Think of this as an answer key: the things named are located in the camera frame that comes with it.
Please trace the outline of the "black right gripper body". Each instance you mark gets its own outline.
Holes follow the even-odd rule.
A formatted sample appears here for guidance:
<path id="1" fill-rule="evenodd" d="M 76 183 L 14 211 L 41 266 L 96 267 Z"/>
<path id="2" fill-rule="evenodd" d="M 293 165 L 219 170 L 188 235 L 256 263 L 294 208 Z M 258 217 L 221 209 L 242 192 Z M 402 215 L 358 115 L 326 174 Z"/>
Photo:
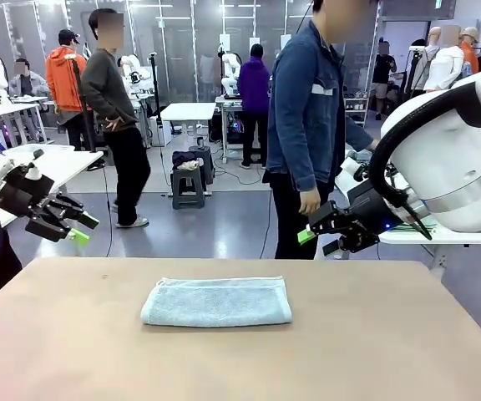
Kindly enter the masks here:
<path id="1" fill-rule="evenodd" d="M 391 228 L 391 211 L 369 179 L 347 192 L 348 211 L 369 232 L 382 234 Z"/>

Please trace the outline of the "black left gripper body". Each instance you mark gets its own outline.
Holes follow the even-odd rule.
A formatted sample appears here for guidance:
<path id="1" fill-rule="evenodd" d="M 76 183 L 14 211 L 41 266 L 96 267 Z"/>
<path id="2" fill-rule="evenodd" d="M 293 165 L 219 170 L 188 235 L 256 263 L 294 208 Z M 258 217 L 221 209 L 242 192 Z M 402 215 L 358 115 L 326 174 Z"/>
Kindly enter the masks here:
<path id="1" fill-rule="evenodd" d="M 0 209 L 17 217 L 30 216 L 32 208 L 49 195 L 53 180 L 36 165 L 19 165 L 5 177 L 0 190 Z"/>

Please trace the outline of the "person's right hand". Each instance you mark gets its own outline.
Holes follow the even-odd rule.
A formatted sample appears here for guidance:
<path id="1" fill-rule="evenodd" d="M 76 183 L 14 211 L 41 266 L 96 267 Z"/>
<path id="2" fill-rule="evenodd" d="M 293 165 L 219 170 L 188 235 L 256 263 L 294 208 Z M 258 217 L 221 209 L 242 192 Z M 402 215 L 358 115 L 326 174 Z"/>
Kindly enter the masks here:
<path id="1" fill-rule="evenodd" d="M 319 190 L 315 187 L 311 190 L 304 190 L 299 192 L 300 208 L 299 213 L 308 216 L 317 211 L 321 206 L 321 197 Z"/>

